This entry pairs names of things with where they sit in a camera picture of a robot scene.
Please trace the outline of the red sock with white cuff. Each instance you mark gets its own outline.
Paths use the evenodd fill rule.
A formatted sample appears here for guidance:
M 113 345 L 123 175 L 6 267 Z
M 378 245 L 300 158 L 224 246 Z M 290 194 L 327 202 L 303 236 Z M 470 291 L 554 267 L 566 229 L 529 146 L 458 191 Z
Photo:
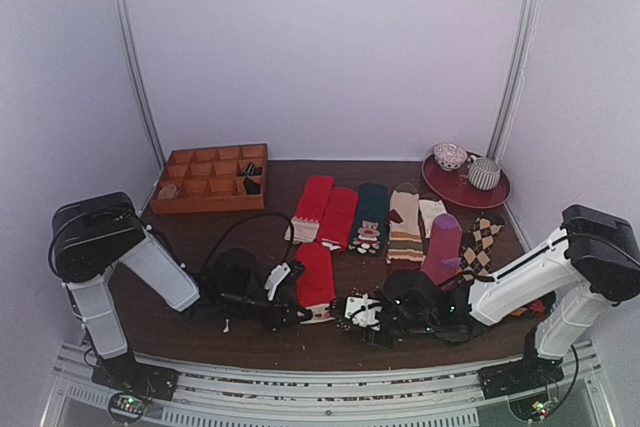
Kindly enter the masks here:
M 297 250 L 296 259 L 305 267 L 297 280 L 298 302 L 312 314 L 304 324 L 332 320 L 329 306 L 336 293 L 331 251 L 318 243 L 305 243 Z

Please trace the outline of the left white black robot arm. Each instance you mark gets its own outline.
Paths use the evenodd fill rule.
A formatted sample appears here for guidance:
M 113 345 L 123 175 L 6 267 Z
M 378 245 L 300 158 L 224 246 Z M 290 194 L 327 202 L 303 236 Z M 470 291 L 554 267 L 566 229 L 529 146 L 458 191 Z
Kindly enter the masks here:
M 123 192 L 93 197 L 58 208 L 52 217 L 47 260 L 66 290 L 106 376 L 123 391 L 137 389 L 144 371 L 132 360 L 127 336 L 109 287 L 123 267 L 155 291 L 176 312 L 201 305 L 229 316 L 259 317 L 267 329 L 327 321 L 328 303 L 284 300 L 280 290 L 309 270 L 285 257 L 267 276 L 256 258 L 241 248 L 213 247 L 198 272 L 178 261 L 168 239 L 144 223 Z

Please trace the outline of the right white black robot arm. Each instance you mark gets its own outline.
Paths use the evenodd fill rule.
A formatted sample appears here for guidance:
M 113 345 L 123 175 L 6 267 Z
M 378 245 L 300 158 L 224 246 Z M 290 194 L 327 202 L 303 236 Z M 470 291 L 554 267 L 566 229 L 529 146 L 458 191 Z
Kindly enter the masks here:
M 569 292 L 527 335 L 525 357 L 513 366 L 513 380 L 530 389 L 606 310 L 638 296 L 639 247 L 628 221 L 571 205 L 543 243 L 493 273 L 468 267 L 436 284 L 422 271 L 398 270 L 381 291 L 337 298 L 329 312 L 373 345 L 412 334 L 460 344 L 564 287 Z

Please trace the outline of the dark teal reindeer sock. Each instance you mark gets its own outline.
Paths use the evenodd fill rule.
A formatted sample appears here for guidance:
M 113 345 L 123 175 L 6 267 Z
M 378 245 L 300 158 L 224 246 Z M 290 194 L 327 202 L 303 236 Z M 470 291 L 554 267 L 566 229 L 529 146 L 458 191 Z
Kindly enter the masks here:
M 389 190 L 381 184 L 363 183 L 358 196 L 348 249 L 379 255 L 388 239 Z

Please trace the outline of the red sock white trim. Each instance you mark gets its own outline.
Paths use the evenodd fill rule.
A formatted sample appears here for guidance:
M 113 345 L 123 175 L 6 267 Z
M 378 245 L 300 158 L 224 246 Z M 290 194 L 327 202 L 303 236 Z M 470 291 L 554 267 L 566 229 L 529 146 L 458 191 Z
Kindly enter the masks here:
M 330 251 L 347 248 L 358 204 L 358 193 L 345 187 L 334 187 L 316 234 L 316 241 Z

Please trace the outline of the beige striped sock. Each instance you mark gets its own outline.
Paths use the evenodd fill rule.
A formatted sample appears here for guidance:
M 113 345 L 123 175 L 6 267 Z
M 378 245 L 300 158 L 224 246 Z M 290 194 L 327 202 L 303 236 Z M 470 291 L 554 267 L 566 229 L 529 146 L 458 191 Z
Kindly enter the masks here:
M 419 192 L 412 183 L 402 182 L 393 190 L 388 220 L 389 234 L 385 257 L 388 273 L 419 270 L 425 254 L 419 223 Z

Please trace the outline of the purple striped sock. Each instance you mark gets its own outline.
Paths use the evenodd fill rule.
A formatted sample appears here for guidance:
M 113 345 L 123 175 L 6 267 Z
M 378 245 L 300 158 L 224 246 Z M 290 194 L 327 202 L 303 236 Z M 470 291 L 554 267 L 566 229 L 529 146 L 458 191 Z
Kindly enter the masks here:
M 460 271 L 460 246 L 462 229 L 451 214 L 440 214 L 431 226 L 427 254 L 421 271 L 439 286 Z

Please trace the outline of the red sock beige cuff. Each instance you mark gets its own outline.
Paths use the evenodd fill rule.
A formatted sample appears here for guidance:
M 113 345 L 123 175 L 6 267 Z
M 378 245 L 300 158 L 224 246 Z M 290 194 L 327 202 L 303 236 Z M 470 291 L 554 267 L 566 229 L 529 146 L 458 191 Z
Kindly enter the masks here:
M 315 241 L 334 185 L 333 176 L 314 175 L 307 178 L 296 212 L 291 219 L 293 227 L 288 227 L 285 231 L 286 241 L 292 240 L 294 244 Z

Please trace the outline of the tan argyle sock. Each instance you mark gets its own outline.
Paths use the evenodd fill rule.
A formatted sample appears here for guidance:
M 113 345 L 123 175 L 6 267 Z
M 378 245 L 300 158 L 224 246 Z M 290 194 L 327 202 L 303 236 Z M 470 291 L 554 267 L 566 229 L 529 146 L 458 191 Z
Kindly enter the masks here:
M 465 281 L 472 281 L 473 274 L 490 274 L 491 251 L 504 226 L 505 221 L 500 215 L 481 213 L 462 235 L 459 257 Z

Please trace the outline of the cream sock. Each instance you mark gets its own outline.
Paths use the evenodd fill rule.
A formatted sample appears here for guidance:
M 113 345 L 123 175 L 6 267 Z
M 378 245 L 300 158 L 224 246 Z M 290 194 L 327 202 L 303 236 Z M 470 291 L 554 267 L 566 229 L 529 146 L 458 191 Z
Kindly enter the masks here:
M 426 239 L 429 239 L 435 219 L 447 213 L 445 204 L 437 197 L 420 198 L 419 210 L 424 226 L 424 236 Z

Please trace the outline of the black binder clips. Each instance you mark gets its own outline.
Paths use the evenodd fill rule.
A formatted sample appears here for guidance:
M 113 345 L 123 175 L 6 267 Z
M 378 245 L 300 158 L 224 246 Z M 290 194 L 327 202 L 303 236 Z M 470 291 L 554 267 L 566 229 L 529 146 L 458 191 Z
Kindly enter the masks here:
M 262 174 L 264 165 L 257 160 L 238 163 L 236 185 L 240 195 L 257 196 L 262 193 Z

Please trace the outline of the black orange argyle sock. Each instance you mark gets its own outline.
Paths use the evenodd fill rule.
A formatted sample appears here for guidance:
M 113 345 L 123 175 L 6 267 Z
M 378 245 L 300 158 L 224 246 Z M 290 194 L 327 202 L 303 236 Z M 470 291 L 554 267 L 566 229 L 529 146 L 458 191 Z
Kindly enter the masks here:
M 522 307 L 517 308 L 512 311 L 509 316 L 514 318 L 542 319 L 550 313 L 555 301 L 556 293 L 552 291 Z

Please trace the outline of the orange wooden compartment tray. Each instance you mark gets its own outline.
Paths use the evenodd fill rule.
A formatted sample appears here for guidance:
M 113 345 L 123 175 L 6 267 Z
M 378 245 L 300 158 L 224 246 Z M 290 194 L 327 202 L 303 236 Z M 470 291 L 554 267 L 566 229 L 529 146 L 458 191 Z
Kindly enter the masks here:
M 238 163 L 248 160 L 264 165 L 262 193 L 257 196 L 238 193 Z M 262 210 L 266 206 L 267 168 L 265 143 L 175 150 L 150 205 L 158 215 Z

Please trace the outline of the dark red round plate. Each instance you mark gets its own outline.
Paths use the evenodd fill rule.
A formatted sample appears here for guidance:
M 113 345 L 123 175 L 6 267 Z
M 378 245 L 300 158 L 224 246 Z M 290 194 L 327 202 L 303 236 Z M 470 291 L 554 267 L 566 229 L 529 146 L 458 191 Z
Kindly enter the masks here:
M 507 201 L 511 193 L 511 185 L 505 173 L 501 174 L 494 189 L 482 191 L 469 182 L 466 166 L 448 172 L 436 163 L 434 155 L 429 155 L 423 161 L 421 170 L 426 185 L 436 195 L 461 207 L 475 210 L 497 208 Z

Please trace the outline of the striped grey cup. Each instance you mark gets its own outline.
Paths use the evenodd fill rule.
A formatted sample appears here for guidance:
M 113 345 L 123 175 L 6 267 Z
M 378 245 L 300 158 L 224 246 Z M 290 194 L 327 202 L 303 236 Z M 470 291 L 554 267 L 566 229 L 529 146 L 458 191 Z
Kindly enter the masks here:
M 487 157 L 470 157 L 468 178 L 470 184 L 476 189 L 481 191 L 494 189 L 499 183 L 500 176 L 501 168 L 494 160 Z

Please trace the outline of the patterned pink bowl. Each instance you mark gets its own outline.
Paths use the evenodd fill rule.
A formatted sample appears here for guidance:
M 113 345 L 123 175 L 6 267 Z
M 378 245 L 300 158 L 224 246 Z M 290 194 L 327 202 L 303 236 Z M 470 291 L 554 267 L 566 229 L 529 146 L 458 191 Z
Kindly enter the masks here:
M 436 164 L 447 172 L 459 169 L 468 159 L 468 153 L 465 149 L 450 142 L 436 144 L 433 155 Z

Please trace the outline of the metal base rail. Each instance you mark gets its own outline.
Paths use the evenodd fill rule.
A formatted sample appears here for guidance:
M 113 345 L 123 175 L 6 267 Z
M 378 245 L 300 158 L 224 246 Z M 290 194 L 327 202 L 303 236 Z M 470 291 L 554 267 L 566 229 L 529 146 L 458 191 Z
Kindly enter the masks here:
M 36 426 L 123 426 L 109 415 L 113 389 L 91 382 L 86 345 L 63 343 L 49 378 L 49 396 Z M 575 374 L 536 390 L 487 398 L 477 373 L 516 357 L 440 368 L 364 372 L 305 372 L 223 367 L 139 355 L 179 376 L 171 401 L 153 399 L 140 414 L 113 409 L 131 426 L 622 426 L 591 341 L 578 343 L 579 373 L 557 411 L 540 423 L 521 421 L 518 401 L 533 395 L 563 398 Z

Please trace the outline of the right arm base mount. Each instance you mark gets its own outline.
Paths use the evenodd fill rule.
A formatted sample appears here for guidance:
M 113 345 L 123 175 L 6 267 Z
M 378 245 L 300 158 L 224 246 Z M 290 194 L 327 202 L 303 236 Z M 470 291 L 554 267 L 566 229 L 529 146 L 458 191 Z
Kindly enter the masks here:
M 478 379 L 486 400 L 509 397 L 508 407 L 519 420 L 543 421 L 559 400 L 564 379 L 561 360 L 520 359 L 484 367 Z

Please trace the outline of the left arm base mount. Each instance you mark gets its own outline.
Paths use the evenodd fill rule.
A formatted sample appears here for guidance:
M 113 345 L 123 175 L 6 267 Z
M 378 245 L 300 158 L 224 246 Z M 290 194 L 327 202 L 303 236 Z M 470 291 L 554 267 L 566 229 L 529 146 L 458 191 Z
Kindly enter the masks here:
M 179 373 L 175 369 L 138 362 L 130 353 L 103 359 L 98 356 L 91 380 L 114 390 L 106 410 L 117 424 L 141 420 L 155 400 L 173 399 Z

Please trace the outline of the right aluminium frame post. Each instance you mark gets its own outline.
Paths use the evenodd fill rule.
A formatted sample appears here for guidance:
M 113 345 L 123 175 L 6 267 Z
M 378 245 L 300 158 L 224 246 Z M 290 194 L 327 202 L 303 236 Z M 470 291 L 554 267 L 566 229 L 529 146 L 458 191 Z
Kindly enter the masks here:
M 519 20 L 506 81 L 498 114 L 487 149 L 487 156 L 499 161 L 506 151 L 520 88 L 524 82 L 524 68 L 534 36 L 540 0 L 521 0 Z

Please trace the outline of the aluminium frame post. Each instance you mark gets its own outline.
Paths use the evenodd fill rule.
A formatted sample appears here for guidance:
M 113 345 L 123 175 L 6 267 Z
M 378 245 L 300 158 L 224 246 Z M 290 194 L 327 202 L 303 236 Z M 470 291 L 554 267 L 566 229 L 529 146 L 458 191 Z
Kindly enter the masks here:
M 133 26 L 127 0 L 114 0 L 124 46 L 126 66 L 132 84 L 137 107 L 140 112 L 145 134 L 150 142 L 158 168 L 165 166 L 165 155 L 145 86 L 143 72 L 136 48 Z
M 487 156 L 499 161 L 506 151 L 520 88 L 524 82 L 524 68 L 534 36 L 540 0 L 521 0 L 519 20 L 506 81 L 498 114 L 487 149 Z

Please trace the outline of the left aluminium frame post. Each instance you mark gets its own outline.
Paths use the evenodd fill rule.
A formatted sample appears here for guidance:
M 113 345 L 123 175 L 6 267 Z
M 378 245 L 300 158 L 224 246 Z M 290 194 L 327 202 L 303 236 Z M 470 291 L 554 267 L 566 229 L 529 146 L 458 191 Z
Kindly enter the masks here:
M 143 72 L 136 48 L 133 26 L 127 0 L 114 0 L 124 46 L 126 66 L 132 84 L 137 107 L 140 112 L 145 134 L 150 142 L 158 168 L 165 166 L 165 155 L 145 86 Z

